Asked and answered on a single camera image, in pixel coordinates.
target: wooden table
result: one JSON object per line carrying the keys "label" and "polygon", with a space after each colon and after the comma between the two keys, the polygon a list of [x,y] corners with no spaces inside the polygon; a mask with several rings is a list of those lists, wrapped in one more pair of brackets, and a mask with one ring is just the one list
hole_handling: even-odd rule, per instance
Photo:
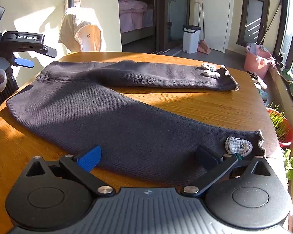
{"label": "wooden table", "polygon": [[[73,53],[60,61],[120,61],[134,60],[144,62],[172,63],[200,66],[202,62],[153,54],[134,53]],[[264,147],[271,159],[274,170],[284,180],[278,139],[251,77],[242,71],[229,68],[230,74],[240,85],[237,92],[217,92],[197,89],[163,89],[145,87],[113,88],[138,101],[159,107],[194,120],[215,126],[237,130],[255,131],[261,129],[265,138]],[[0,106],[0,233],[12,228],[5,211],[5,198],[27,162],[36,155],[46,161],[58,159],[65,152],[54,144],[44,141],[20,125],[9,113],[3,103]],[[159,187],[165,184],[133,179],[95,168],[92,174],[119,187]]]}

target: ribbed gray panel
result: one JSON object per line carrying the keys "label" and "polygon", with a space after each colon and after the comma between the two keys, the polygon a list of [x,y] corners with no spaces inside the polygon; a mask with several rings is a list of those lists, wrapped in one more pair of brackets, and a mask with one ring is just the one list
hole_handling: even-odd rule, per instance
{"label": "ribbed gray panel", "polygon": [[[288,233],[281,226],[261,234]],[[14,228],[11,234],[32,231]],[[36,234],[251,234],[228,227],[209,215],[200,200],[179,195],[174,188],[122,188],[112,198],[98,199],[80,222]]]}

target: red flower pot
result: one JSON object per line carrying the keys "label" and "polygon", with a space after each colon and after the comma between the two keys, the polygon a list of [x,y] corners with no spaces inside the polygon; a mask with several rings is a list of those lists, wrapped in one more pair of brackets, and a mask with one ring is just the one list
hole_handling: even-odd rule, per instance
{"label": "red flower pot", "polygon": [[[267,107],[267,111],[268,111],[268,113],[271,113],[271,112],[279,113],[278,111],[276,111],[272,108],[269,108],[269,107]],[[279,145],[281,148],[286,148],[286,147],[289,147],[293,143],[293,128],[291,127],[290,123],[288,122],[288,120],[284,116],[283,116],[283,118],[284,118],[283,123],[286,123],[288,125],[288,128],[290,131],[285,136],[284,142],[279,142]]]}

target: metal screw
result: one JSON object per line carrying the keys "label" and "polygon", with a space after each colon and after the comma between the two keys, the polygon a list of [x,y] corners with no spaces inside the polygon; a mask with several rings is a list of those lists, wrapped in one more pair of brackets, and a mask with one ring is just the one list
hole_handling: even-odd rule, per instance
{"label": "metal screw", "polygon": [[98,188],[98,192],[102,194],[109,194],[113,192],[113,188],[110,186],[101,186]]}
{"label": "metal screw", "polygon": [[183,191],[186,193],[195,194],[195,193],[199,192],[199,188],[197,188],[195,186],[187,186],[187,187],[183,188]]}

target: leafy plant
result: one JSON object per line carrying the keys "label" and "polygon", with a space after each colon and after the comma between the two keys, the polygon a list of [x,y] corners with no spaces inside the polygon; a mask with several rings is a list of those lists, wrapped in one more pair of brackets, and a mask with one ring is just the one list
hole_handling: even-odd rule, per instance
{"label": "leafy plant", "polygon": [[[279,108],[279,105],[275,105],[275,108],[273,108],[275,111],[277,111]],[[284,111],[281,113],[277,113],[274,111],[271,111],[269,113],[270,119],[272,121],[273,127],[275,128],[276,134],[278,136],[279,142],[284,142],[284,139],[286,135],[289,133],[290,129],[288,128],[288,124],[286,124],[284,121]]]}
{"label": "leafy plant", "polygon": [[290,156],[290,153],[290,149],[283,151],[285,173],[288,180],[293,179],[293,157]]}

